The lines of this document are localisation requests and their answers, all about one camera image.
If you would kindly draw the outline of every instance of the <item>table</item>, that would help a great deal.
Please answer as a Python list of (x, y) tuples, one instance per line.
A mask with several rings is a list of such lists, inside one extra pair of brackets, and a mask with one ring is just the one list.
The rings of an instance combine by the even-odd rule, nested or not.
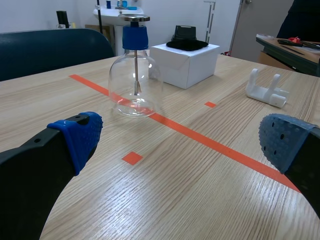
[[(58, 198), (42, 240), (319, 239), (320, 221), (299, 192), (152, 118), (117, 115), (107, 96), (69, 77), (107, 88), (114, 61), (0, 83), (0, 151), (80, 112), (104, 121), (94, 156)], [(265, 87), (282, 74), (280, 87), (290, 92), (283, 109), (246, 97), (253, 68)], [(271, 113), (320, 125), (319, 79), (221, 55), (215, 76), (187, 90), (165, 84), (160, 114), (272, 172), (258, 139), (259, 123)], [(122, 160), (130, 152), (143, 159)]]
[(273, 40), (256, 38), (256, 41), (264, 46), (264, 50), (261, 54), (267, 54), (271, 58), (265, 61), (266, 56), (260, 55), (260, 63), (271, 65), (273, 67), (278, 68), (288, 68), (294, 69), (303, 74), (308, 74), (312, 76), (316, 76), (316, 71), (319, 63), (320, 55), (305, 51), (301, 48), (296, 48), (294, 46), (281, 45), (278, 43), (279, 38), (275, 38)]

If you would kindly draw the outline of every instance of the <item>white 3d printed object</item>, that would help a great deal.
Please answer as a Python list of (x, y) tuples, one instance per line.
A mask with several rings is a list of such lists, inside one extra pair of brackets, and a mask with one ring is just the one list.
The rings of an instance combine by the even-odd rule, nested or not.
[(281, 75), (276, 74), (269, 88), (256, 86), (258, 69), (253, 69), (250, 74), (249, 82), (245, 88), (245, 93), (249, 98), (264, 102), (266, 104), (282, 108), (287, 102), (289, 92), (277, 88)]

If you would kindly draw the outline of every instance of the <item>faucet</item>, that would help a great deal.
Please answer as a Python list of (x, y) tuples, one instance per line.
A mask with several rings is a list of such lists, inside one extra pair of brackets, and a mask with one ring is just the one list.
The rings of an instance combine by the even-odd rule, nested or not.
[(127, 9), (126, 7), (124, 7), (123, 5), (123, 0), (118, 0), (118, 4), (115, 7), (115, 9)]

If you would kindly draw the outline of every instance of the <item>blue textured pad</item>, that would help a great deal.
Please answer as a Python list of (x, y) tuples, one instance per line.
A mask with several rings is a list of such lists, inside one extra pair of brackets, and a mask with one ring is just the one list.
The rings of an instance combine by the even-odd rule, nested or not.
[(284, 174), (315, 127), (317, 126), (282, 114), (264, 117), (259, 127), (263, 154)]
[(76, 176), (85, 167), (92, 149), (97, 146), (103, 128), (102, 117), (99, 114), (88, 111), (80, 115), (90, 116), (86, 125), (78, 124), (76, 121), (59, 120), (47, 126), (63, 133)]

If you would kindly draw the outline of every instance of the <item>white box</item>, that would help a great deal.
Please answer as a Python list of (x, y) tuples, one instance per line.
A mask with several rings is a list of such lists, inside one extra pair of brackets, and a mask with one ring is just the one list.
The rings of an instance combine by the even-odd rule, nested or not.
[(215, 73), (219, 46), (208, 46), (184, 51), (166, 44), (150, 48), (150, 57), (160, 67), (161, 78), (165, 83), (187, 89)]

